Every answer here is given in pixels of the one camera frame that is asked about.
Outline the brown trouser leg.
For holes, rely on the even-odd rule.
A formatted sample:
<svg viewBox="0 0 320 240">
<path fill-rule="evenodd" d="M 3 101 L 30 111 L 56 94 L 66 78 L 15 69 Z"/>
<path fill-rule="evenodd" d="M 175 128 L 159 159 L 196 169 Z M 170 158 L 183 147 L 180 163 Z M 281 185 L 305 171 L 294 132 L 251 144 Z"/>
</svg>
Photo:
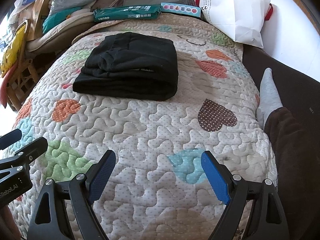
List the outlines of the brown trouser leg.
<svg viewBox="0 0 320 240">
<path fill-rule="evenodd" d="M 290 239 L 319 239 L 319 159 L 300 123 L 280 107 L 264 131 L 276 157 L 278 194 Z"/>
</svg>

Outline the teal folded cloth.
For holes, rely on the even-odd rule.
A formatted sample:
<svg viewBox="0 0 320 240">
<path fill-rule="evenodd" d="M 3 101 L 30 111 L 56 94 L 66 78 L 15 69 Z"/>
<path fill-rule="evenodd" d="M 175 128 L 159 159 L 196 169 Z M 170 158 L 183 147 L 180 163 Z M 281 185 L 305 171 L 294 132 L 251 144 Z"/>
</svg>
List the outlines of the teal folded cloth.
<svg viewBox="0 0 320 240">
<path fill-rule="evenodd" d="M 44 20 L 42 25 L 43 35 L 46 34 L 48 31 L 50 31 L 51 29 L 53 29 L 55 26 L 59 25 L 60 23 L 68 19 L 72 13 L 81 9 L 82 7 L 69 8 L 69 9 L 61 10 L 55 14 L 48 16 Z"/>
</svg>

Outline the black pants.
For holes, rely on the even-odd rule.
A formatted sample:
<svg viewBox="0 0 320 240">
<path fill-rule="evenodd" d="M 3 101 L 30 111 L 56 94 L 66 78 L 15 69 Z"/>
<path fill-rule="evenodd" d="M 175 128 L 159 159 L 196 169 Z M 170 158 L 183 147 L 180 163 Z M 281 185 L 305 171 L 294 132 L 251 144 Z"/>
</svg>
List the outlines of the black pants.
<svg viewBox="0 0 320 240">
<path fill-rule="evenodd" d="M 177 87 L 174 43 L 132 32 L 105 37 L 73 82 L 81 94 L 156 101 L 173 97 Z"/>
</svg>

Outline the yellow plastic bag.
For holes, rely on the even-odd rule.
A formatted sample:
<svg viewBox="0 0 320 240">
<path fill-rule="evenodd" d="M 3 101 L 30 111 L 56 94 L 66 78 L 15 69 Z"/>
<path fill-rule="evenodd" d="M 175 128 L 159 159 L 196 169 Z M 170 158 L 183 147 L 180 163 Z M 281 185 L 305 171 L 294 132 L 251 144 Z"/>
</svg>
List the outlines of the yellow plastic bag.
<svg viewBox="0 0 320 240">
<path fill-rule="evenodd" d="M 28 22 L 23 22 L 14 35 L 10 44 L 5 48 L 3 59 L 1 61 L 1 77 L 5 77 L 10 68 L 18 59 L 18 52 L 22 46 Z"/>
</svg>

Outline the green long box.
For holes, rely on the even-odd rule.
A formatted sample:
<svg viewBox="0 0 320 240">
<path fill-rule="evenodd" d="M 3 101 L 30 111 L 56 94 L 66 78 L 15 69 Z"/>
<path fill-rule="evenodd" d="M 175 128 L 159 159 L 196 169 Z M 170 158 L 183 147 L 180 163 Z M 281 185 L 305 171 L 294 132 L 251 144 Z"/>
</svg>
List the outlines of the green long box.
<svg viewBox="0 0 320 240">
<path fill-rule="evenodd" d="M 94 21 L 114 21 L 131 19 L 156 19 L 161 12 L 161 5 L 135 5 L 125 7 L 114 7 L 96 9 L 94 11 Z"/>
</svg>

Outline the brown paper bag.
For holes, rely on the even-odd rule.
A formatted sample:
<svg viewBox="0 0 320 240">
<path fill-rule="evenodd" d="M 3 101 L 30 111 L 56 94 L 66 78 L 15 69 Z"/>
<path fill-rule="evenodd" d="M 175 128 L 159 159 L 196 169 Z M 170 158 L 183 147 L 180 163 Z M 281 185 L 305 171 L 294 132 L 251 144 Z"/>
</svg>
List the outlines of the brown paper bag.
<svg viewBox="0 0 320 240">
<path fill-rule="evenodd" d="M 33 41 L 43 35 L 42 25 L 49 14 L 49 0 L 35 0 L 30 17 L 27 41 Z"/>
</svg>

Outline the white paper shopping bag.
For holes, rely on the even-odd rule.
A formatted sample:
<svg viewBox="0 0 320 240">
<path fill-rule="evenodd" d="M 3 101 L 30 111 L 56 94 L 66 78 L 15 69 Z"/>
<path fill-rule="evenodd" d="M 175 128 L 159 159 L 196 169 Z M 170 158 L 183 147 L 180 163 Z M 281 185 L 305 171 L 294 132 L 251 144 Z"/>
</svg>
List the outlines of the white paper shopping bag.
<svg viewBox="0 0 320 240">
<path fill-rule="evenodd" d="M 234 42 L 263 48 L 261 30 L 271 0 L 194 0 L 204 19 Z"/>
</svg>

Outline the light blue shapes box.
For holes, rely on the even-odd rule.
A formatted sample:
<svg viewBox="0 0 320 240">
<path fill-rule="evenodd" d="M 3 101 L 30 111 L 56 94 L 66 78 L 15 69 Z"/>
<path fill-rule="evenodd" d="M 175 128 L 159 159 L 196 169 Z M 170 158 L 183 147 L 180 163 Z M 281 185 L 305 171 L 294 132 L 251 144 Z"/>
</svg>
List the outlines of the light blue shapes box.
<svg viewBox="0 0 320 240">
<path fill-rule="evenodd" d="M 161 12 L 185 15 L 190 17 L 201 17 L 201 9 L 191 5 L 177 3 L 161 3 Z"/>
</svg>

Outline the patchwork quilted bedspread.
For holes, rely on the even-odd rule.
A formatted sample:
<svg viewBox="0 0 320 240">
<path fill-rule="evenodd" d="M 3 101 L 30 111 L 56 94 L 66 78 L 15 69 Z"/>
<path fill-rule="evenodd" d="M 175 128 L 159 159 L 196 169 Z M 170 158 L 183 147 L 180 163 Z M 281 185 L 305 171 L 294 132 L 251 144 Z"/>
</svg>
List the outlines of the patchwork quilted bedspread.
<svg viewBox="0 0 320 240">
<path fill-rule="evenodd" d="M 177 93 L 152 101 L 74 92 L 92 50 L 127 31 L 172 40 Z M 207 239 L 224 204 L 201 167 L 203 151 L 245 180 L 277 179 L 270 141 L 255 117 L 259 92 L 242 57 L 242 44 L 216 28 L 171 14 L 101 23 L 79 35 L 27 97 L 15 122 L 22 139 L 1 154 L 38 137 L 48 141 L 31 163 L 32 188 L 9 204 L 22 235 L 46 179 L 70 180 L 110 149 L 116 165 L 93 204 L 109 239 Z"/>
</svg>

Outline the wooden chair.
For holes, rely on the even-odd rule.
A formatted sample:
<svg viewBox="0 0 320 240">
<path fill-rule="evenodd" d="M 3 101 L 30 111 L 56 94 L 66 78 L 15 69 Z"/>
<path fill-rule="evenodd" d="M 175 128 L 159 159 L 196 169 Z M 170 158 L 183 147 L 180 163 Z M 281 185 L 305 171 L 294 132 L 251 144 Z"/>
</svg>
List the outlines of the wooden chair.
<svg viewBox="0 0 320 240">
<path fill-rule="evenodd" d="M 32 59 L 18 62 L 17 68 L 7 83 L 8 104 L 12 110 L 21 109 L 39 79 L 40 76 Z"/>
</svg>

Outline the grey socked foot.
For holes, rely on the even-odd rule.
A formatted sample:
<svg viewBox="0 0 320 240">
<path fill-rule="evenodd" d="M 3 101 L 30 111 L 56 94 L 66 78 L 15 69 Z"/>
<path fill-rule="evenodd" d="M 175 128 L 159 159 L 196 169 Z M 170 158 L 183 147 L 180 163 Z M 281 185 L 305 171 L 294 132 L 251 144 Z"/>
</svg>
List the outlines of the grey socked foot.
<svg viewBox="0 0 320 240">
<path fill-rule="evenodd" d="M 264 129 L 269 115 L 282 106 L 273 80 L 272 69 L 266 68 L 260 83 L 260 103 L 256 111 L 257 121 L 262 129 Z"/>
</svg>

